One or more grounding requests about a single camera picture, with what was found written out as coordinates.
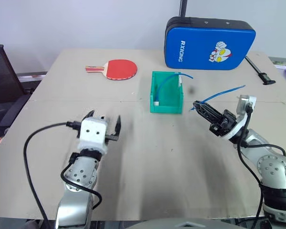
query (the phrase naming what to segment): black office chair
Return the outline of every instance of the black office chair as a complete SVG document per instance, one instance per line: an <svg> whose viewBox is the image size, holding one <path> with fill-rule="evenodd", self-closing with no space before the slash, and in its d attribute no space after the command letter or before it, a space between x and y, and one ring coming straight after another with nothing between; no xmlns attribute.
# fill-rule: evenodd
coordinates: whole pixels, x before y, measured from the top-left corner
<svg viewBox="0 0 286 229"><path fill-rule="evenodd" d="M31 95L22 87L0 44L0 137L11 126Z"/></svg>

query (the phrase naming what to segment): robotic arm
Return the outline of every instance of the robotic arm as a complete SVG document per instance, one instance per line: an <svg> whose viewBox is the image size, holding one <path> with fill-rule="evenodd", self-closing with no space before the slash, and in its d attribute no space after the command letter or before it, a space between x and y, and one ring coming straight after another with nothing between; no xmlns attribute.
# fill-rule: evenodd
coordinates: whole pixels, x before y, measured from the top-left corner
<svg viewBox="0 0 286 229"><path fill-rule="evenodd" d="M254 109L255 102L255 97L242 95L236 110L239 115L237 118L228 110L221 114L207 103L195 101L193 104L197 112L211 123L211 132L237 144L247 120L246 108L250 105ZM260 187L265 200L265 216L286 222L286 156L276 153L271 147L256 147L264 144L268 142L254 130L245 130L241 152L262 177Z"/></svg>
<svg viewBox="0 0 286 229"><path fill-rule="evenodd" d="M121 118L115 126L115 134L107 135L107 122L94 118L94 111L88 113L82 122L68 122L67 126L78 131L78 150L72 153L68 166L62 171L64 194L59 203L55 228L88 229L92 210L102 201L101 195L93 188L97 180L97 168L107 153L109 140L117 141L121 130ZM93 205L92 194L99 198Z"/></svg>

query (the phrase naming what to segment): beige tabletop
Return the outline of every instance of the beige tabletop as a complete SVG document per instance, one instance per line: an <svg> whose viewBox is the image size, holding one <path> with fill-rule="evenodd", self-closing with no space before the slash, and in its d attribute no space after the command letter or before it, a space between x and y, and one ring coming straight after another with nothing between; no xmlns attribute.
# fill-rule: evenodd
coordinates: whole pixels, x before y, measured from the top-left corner
<svg viewBox="0 0 286 229"><path fill-rule="evenodd" d="M262 85L246 62L231 71L180 70L184 78L183 114L152 114L152 71L178 71L165 66L162 51L69 49L58 57L0 145L0 217L40 219L23 163L23 144L45 125L80 121L90 110L112 120L121 115L118 142L110 143L98 169L96 190L103 203L93 220L139 220L163 217L226 218L256 213L259 188L230 142L213 135L209 123L188 112L194 100L246 84L210 102L218 111L236 114L238 96L257 97L249 127L286 150L286 82L259 52L249 57L276 80ZM85 65L131 59L138 73L115 82ZM28 162L36 191L50 219L63 194L60 172L76 151L76 132L56 127L35 136Z"/></svg>

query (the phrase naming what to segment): blue wire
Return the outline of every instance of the blue wire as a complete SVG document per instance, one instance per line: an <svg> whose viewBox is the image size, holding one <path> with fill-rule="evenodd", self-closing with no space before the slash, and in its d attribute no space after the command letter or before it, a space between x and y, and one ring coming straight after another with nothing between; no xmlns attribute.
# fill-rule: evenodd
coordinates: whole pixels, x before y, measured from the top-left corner
<svg viewBox="0 0 286 229"><path fill-rule="evenodd" d="M201 104L204 104L206 101L209 101L210 99L213 99L213 98L215 98L215 97L217 97L217 96L219 96L219 95L226 94L226 93L228 93L228 92L232 92L232 91L238 90L238 89L243 88L243 87L245 87L245 85L239 86L239 87L235 87L235 88L232 88L232 89L229 89L229 90L226 90L226 91L217 93L217 94L215 94L215 95L212 95L212 96L206 98L205 100L201 101L200 103L201 103Z"/></svg>
<svg viewBox="0 0 286 229"><path fill-rule="evenodd" d="M158 90L157 90L156 96L155 96L155 101L157 101L157 102L159 101L159 93L160 93L160 89L163 87L163 85L164 85L169 79L173 78L175 75L185 75L185 76L187 76L187 77L193 79L192 76L187 75L187 74L184 74L184 73L174 73L174 74L172 74L172 75L170 75L170 76L167 76L167 77L162 81L162 83L160 84L160 86L158 87Z"/></svg>

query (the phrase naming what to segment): green plastic bin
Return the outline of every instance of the green plastic bin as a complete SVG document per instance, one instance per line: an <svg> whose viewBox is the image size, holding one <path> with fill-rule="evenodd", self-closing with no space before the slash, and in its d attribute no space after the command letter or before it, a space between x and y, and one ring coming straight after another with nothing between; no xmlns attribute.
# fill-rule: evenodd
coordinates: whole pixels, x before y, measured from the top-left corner
<svg viewBox="0 0 286 229"><path fill-rule="evenodd" d="M180 72L155 72L152 75L150 109L152 113L181 114L183 109L183 89ZM155 105L156 93L162 82L159 92L159 105Z"/></svg>

